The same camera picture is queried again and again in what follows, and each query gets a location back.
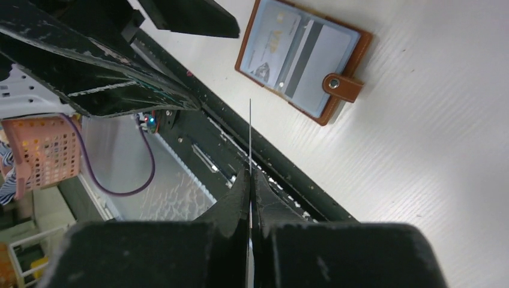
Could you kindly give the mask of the white credit card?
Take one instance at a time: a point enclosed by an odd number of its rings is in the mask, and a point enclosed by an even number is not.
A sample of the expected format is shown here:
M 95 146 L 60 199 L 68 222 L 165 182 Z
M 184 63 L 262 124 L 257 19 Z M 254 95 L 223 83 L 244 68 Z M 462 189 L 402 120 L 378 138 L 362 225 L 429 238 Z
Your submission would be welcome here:
M 282 72 L 302 16 L 279 1 L 261 1 L 248 35 L 241 71 L 266 86 Z

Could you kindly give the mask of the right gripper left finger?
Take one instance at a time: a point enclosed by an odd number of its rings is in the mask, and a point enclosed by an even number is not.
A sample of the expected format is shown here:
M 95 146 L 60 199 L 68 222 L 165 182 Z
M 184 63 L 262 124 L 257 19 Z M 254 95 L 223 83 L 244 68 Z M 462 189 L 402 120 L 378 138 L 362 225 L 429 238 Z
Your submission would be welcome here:
M 39 287 L 247 287 L 250 172 L 193 221 L 79 223 Z

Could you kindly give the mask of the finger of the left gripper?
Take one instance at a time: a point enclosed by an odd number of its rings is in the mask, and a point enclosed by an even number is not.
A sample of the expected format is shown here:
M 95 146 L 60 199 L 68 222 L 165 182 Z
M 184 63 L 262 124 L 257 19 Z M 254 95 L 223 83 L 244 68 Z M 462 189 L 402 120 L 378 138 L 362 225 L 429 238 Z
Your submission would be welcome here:
M 127 1 L 2 1 L 1 53 L 84 115 L 199 109 L 130 46 L 142 22 Z
M 238 38 L 236 18 L 215 1 L 209 0 L 140 0 L 140 5 L 159 30 Z

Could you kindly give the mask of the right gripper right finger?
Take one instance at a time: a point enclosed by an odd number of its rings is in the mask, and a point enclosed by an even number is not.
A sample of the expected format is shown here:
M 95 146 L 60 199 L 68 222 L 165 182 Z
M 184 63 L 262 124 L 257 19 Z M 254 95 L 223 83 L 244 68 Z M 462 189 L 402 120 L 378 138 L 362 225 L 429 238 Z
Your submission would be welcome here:
M 255 287 L 446 287 L 424 235 L 403 223 L 306 221 L 251 175 Z

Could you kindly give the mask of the brown leather card holder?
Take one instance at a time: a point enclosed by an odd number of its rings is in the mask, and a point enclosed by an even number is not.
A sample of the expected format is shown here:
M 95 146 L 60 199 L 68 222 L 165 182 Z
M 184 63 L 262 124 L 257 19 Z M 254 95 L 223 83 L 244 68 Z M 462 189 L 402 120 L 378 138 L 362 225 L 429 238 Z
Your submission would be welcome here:
M 289 1 L 256 1 L 235 69 L 321 126 L 364 84 L 373 34 Z

